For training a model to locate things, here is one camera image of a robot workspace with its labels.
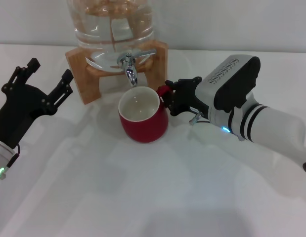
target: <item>water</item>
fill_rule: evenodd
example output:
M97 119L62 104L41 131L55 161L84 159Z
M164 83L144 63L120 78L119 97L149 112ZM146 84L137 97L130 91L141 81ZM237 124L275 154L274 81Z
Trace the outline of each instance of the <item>water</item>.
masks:
M120 72L117 58L153 39L152 9L145 0L67 0L79 46L89 64Z

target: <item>white table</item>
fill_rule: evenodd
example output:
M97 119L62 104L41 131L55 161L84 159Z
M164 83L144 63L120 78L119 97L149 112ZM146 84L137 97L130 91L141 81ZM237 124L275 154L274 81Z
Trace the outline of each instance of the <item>white table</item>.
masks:
M0 45L0 88L37 57L28 83L49 93L70 49ZM234 53L170 50L169 79L205 77ZM256 99L306 121L306 54L248 54L262 61ZM105 81L107 91L128 86ZM306 237L306 174L290 159L209 124L191 127L189 113L138 144L119 122L121 92L84 106L72 88L55 116L33 124L0 182L0 237Z

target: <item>wooden stand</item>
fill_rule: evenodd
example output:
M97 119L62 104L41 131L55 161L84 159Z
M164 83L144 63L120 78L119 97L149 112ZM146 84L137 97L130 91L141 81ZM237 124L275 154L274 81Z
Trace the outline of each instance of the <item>wooden stand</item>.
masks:
M136 65L138 73L145 73L148 86L157 90L167 80L168 45L153 40L140 45L138 48L143 51L153 48L157 50L157 53L147 59L144 64ZM108 73L95 69L86 62L85 54L79 47L67 52L66 58L74 75L80 97L85 105L101 97L99 80L102 77L124 74L124 72Z

